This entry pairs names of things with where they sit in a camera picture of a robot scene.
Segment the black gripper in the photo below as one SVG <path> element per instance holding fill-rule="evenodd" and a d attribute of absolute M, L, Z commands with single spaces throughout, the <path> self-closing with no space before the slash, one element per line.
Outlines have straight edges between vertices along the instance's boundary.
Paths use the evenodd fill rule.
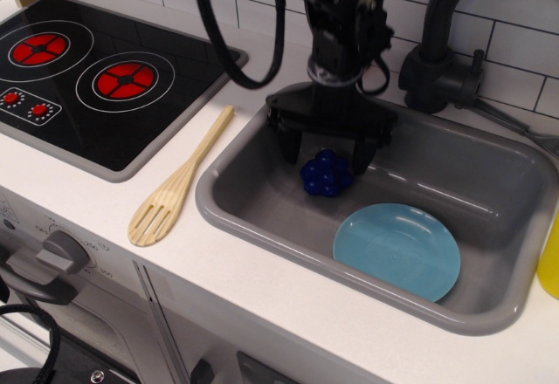
<path fill-rule="evenodd" d="M 362 175 L 377 147 L 391 141 L 397 114 L 368 99 L 356 87 L 327 87 L 317 82 L 290 85 L 266 98 L 268 125 L 279 137 L 284 160 L 294 165 L 304 133 L 355 140 L 354 175 Z"/>

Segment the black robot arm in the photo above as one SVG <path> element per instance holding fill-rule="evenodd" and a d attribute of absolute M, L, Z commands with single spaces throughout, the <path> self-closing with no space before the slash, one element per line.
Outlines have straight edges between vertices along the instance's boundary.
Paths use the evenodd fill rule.
<path fill-rule="evenodd" d="M 386 90 L 367 90 L 363 74 L 378 65 L 394 31 L 383 0 L 304 0 L 312 32 L 307 61 L 310 82 L 291 85 L 266 99 L 267 124 L 278 135 L 284 159 L 295 163 L 304 133 L 354 142 L 352 171 L 364 173 L 378 148 L 388 144 L 397 115 L 373 99 Z"/>

